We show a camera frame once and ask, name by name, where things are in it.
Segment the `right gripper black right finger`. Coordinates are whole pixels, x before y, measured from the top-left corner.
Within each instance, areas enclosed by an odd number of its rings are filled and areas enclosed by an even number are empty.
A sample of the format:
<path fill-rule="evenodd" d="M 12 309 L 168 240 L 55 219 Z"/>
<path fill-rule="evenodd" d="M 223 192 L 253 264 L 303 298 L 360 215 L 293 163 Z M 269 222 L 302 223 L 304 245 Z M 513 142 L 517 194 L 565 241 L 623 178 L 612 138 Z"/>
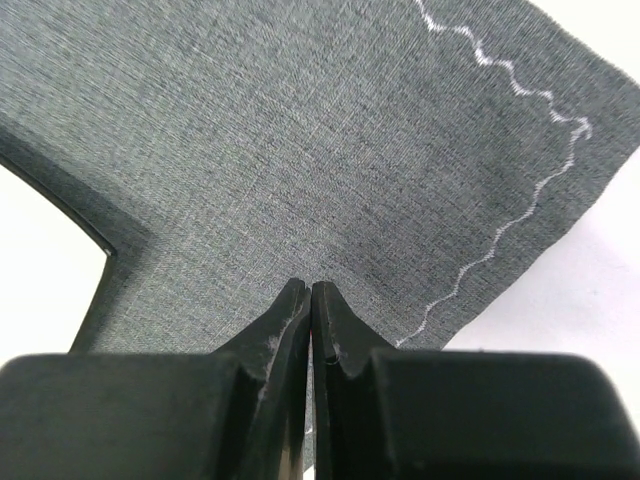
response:
<path fill-rule="evenodd" d="M 317 478 L 638 477 L 638 438 L 593 362 L 399 350 L 330 282 L 311 311 Z"/>

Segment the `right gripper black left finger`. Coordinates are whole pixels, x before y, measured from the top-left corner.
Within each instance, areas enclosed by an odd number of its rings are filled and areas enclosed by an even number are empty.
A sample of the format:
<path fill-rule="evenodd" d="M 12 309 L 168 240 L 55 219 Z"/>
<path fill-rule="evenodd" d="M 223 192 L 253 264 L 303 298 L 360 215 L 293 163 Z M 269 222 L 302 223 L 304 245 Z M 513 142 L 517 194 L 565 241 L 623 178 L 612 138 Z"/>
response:
<path fill-rule="evenodd" d="M 286 283 L 207 354 L 22 356 L 1 370 L 5 479 L 299 479 L 311 294 Z"/>

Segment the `dark grey cloth placemat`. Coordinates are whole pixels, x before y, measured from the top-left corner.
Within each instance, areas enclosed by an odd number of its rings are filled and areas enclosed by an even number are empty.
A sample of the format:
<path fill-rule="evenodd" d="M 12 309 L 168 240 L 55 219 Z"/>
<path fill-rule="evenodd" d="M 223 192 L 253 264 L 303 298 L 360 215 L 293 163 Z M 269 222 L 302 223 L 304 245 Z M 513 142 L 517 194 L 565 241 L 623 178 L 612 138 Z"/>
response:
<path fill-rule="evenodd" d="M 115 250 L 66 354 L 211 353 L 292 279 L 444 351 L 638 144 L 526 1 L 1 5 L 1 159 Z"/>

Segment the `white square plate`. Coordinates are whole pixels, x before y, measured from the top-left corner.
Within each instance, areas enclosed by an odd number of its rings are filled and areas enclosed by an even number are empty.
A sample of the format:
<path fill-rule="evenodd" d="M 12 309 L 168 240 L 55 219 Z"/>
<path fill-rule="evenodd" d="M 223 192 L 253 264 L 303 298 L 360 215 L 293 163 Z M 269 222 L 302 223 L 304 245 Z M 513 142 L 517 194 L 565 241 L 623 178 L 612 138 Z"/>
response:
<path fill-rule="evenodd" d="M 68 352 L 114 257 L 114 248 L 93 225 L 3 157 L 1 361 Z"/>

